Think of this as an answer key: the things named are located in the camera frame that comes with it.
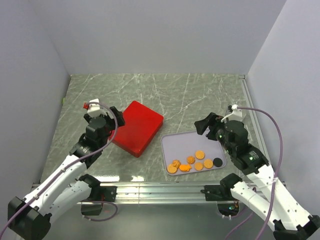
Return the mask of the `red box lid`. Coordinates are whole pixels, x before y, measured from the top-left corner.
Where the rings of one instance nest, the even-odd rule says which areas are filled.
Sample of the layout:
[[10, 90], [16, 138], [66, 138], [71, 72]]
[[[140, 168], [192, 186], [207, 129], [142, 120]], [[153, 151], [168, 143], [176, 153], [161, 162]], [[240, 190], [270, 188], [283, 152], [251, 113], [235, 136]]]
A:
[[125, 125], [120, 126], [112, 142], [138, 158], [164, 123], [164, 117], [134, 100], [124, 110]]

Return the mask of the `red cookie box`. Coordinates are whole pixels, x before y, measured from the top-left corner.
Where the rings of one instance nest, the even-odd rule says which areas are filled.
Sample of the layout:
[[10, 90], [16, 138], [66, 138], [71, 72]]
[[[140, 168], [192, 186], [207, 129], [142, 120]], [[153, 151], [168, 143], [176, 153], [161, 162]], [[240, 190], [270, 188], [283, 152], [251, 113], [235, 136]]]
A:
[[127, 122], [119, 128], [112, 143], [139, 158], [162, 126], [163, 121], [156, 123]]

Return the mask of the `lilac plastic tray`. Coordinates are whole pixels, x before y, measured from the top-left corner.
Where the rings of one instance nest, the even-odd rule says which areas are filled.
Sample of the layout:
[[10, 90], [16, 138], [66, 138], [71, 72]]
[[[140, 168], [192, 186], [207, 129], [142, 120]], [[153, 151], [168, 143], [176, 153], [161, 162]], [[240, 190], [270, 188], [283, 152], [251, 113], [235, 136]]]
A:
[[[177, 172], [175, 174], [168, 173], [170, 176], [208, 172], [222, 169], [227, 165], [224, 150], [221, 147], [220, 143], [217, 141], [207, 139], [205, 134], [198, 135], [196, 131], [164, 135], [161, 138], [161, 146], [164, 167], [167, 173], [167, 166], [172, 164], [173, 160], [179, 160], [181, 165], [192, 166], [192, 169], [189, 172], [182, 172], [179, 168], [177, 168]], [[195, 157], [196, 151], [203, 151], [205, 153], [204, 159], [197, 159]], [[204, 160], [206, 159], [210, 159], [213, 161], [215, 158], [220, 158], [222, 159], [223, 164], [221, 167], [213, 166], [210, 169], [207, 169], [203, 166], [203, 169], [201, 171], [197, 171], [194, 167], [195, 163], [187, 163], [188, 156], [195, 157], [195, 163], [200, 162], [203, 164]]]

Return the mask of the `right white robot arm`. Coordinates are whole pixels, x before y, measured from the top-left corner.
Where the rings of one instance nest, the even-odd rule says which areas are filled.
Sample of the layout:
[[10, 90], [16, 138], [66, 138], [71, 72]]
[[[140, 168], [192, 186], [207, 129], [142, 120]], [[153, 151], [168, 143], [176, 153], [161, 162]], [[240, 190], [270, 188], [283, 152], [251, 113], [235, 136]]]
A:
[[275, 175], [264, 154], [248, 139], [241, 121], [227, 120], [211, 112], [194, 123], [198, 135], [217, 141], [232, 163], [262, 192], [253, 191], [238, 175], [231, 173], [220, 181], [220, 194], [226, 200], [241, 201], [264, 220], [276, 240], [306, 240], [320, 228], [320, 217], [305, 210]]

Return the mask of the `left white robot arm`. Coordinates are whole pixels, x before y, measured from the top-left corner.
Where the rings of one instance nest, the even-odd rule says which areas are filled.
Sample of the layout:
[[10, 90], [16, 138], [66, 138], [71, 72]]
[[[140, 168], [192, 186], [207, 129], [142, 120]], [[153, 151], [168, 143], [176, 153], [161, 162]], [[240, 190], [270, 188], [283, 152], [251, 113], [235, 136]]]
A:
[[38, 187], [8, 204], [6, 228], [25, 240], [42, 240], [52, 224], [79, 202], [106, 203], [101, 183], [84, 174], [125, 125], [123, 113], [97, 101], [85, 103], [88, 125], [62, 164]]

